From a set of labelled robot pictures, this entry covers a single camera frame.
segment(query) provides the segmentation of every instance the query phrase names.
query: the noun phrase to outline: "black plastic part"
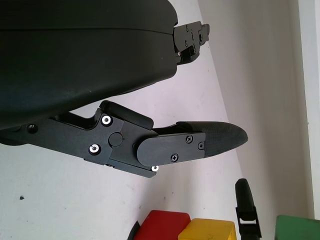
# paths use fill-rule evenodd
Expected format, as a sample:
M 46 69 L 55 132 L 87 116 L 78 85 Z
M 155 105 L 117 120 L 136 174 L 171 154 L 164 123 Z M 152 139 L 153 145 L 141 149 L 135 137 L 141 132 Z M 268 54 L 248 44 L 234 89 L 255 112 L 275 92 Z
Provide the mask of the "black plastic part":
M 248 135 L 242 128 L 227 122 L 180 121 L 176 124 L 191 133 L 205 133 L 205 158 L 235 149 L 248 141 Z
M 117 147 L 122 143 L 123 140 L 124 138 L 122 137 L 121 133 L 115 132 L 109 137 L 109 144 L 112 147 Z
M 123 127 L 121 129 L 121 135 L 123 137 L 123 141 L 119 146 L 114 146 L 112 149 L 112 154 L 110 159 L 113 161 L 117 161 L 119 163 L 124 163 L 129 166 L 133 166 L 136 168 L 140 168 L 139 171 L 144 172 L 145 170 L 150 171 L 151 168 L 147 165 L 141 164 L 137 159 L 137 149 L 139 144 L 147 138 L 157 136 L 158 134 L 154 131 L 145 129 L 138 125 L 132 124 L 130 122 L 125 121 Z M 117 168 L 113 163 L 108 162 L 108 164 Z
M 115 116 L 142 128 L 152 130 L 154 126 L 154 121 L 150 117 L 132 111 L 112 101 L 103 101 L 100 104 L 100 108 L 111 116 Z
M 209 41 L 210 27 L 200 21 L 174 28 L 174 49 L 177 65 L 188 64 L 200 55 L 200 46 Z
M 133 29 L 172 35 L 178 23 L 167 0 L 1 0 L 0 16 L 0 30 Z
M 127 240 L 134 240 L 135 235 L 137 234 L 138 230 L 140 229 L 140 224 L 138 221 L 135 222 L 135 224 L 133 225 L 130 234 L 128 236 Z
M 108 163 L 113 151 L 107 139 L 109 139 L 112 133 L 121 131 L 124 121 L 115 118 L 112 126 L 105 127 L 100 121 L 104 115 L 104 113 L 97 111 L 96 118 L 99 120 L 97 120 L 96 126 L 91 130 L 54 119 L 45 119 L 32 123 L 32 125 L 38 128 L 36 133 L 31 134 L 28 132 L 28 126 L 30 124 L 26 124 L 22 125 L 21 129 L 16 132 L 2 130 L 0 136 L 18 143 L 36 145 L 83 158 L 89 162 L 105 165 Z M 89 147 L 93 144 L 101 147 L 99 154 L 90 154 Z
M 171 78 L 173 37 L 130 29 L 0 30 L 0 130 Z
M 250 190 L 249 183 L 246 179 L 239 179 L 235 184 L 235 195 L 237 207 L 236 215 L 238 219 L 239 232 L 242 240 L 258 240 L 262 237 L 257 209 Z
M 191 143 L 186 142 L 187 136 L 193 137 Z M 149 137 L 140 144 L 136 155 L 142 165 L 149 167 L 202 159 L 205 151 L 198 149 L 198 144 L 205 139 L 202 132 Z

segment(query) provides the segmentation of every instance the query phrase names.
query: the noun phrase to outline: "black metal bracket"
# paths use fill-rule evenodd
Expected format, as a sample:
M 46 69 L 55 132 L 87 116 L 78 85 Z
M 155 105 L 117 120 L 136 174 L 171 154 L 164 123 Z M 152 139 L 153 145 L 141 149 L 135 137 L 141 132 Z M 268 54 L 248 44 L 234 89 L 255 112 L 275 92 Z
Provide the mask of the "black metal bracket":
M 200 55 L 200 46 L 209 41 L 210 27 L 200 21 L 174 28 L 173 39 L 177 65 L 188 64 Z
M 152 129 L 153 124 L 149 117 L 104 101 L 91 118 L 68 112 L 2 130 L 0 141 L 32 144 L 147 178 L 160 165 L 204 157 L 198 144 L 204 146 L 205 133 L 176 125 Z

